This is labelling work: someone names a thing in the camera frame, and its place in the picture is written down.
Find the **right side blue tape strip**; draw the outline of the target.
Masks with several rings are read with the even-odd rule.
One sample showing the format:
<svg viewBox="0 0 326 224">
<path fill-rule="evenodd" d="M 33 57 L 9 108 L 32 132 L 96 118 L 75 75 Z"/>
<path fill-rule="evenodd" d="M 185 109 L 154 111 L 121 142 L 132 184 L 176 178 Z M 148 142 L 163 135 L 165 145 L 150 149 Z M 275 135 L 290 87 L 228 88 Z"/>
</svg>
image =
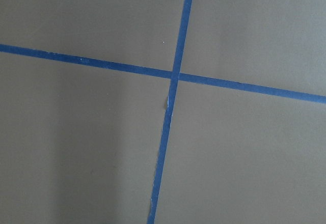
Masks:
<svg viewBox="0 0 326 224">
<path fill-rule="evenodd" d="M 155 216 L 156 216 L 156 210 L 157 210 L 157 204 L 158 204 L 160 186 L 161 186 L 161 179 L 164 171 L 164 163 L 165 163 L 166 151 L 167 151 L 167 146 L 169 141 L 171 122 L 172 122 L 172 116 L 174 111 L 174 105 L 175 105 L 176 93 L 178 88 L 181 64 L 183 59 L 184 46 L 185 46 L 188 23 L 189 23 L 189 16 L 192 8 L 192 2 L 193 0 L 184 0 L 183 2 L 178 39 L 176 43 L 176 50 L 175 50 L 174 61 L 173 61 L 173 69 L 171 71 L 170 86 L 169 86 L 169 92 L 167 96 L 167 107 L 164 116 L 164 123 L 162 126 L 162 132 L 161 132 L 161 138 L 160 138 L 160 144 L 159 144 L 158 156 L 156 162 L 156 169 L 155 169 L 155 176 L 153 180 L 151 206 L 147 218 L 147 223 L 155 222 Z"/>
</svg>

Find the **right side crossing tape strip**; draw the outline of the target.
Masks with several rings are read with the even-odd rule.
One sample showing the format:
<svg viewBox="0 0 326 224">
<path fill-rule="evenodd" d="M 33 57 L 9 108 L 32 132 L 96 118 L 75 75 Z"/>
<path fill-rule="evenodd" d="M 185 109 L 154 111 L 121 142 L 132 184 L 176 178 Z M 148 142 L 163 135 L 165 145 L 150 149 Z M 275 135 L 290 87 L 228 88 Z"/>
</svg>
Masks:
<svg viewBox="0 0 326 224">
<path fill-rule="evenodd" d="M 160 77 L 166 79 L 172 78 L 172 72 L 167 70 L 160 70 L 160 69 L 147 68 L 147 67 L 141 67 L 141 66 L 135 66 L 129 64 L 109 62 L 109 61 L 73 56 L 68 54 L 29 49 L 29 48 L 18 47 L 18 46 L 1 44 L 1 52 L 102 68 L 102 69 L 142 74 L 142 75 L 148 75 L 148 76 L 154 76 L 154 77 Z M 303 92 L 297 92 L 291 90 L 252 85 L 248 83 L 240 83 L 240 82 L 235 82 L 230 80 L 204 77 L 204 76 L 198 76 L 198 75 L 186 74 L 186 73 L 180 73 L 179 79 L 181 81 L 186 81 L 191 83 L 199 83 L 203 85 L 325 104 L 325 96 L 322 95 L 315 95 L 315 94 L 309 94 L 309 93 L 303 93 Z"/>
</svg>

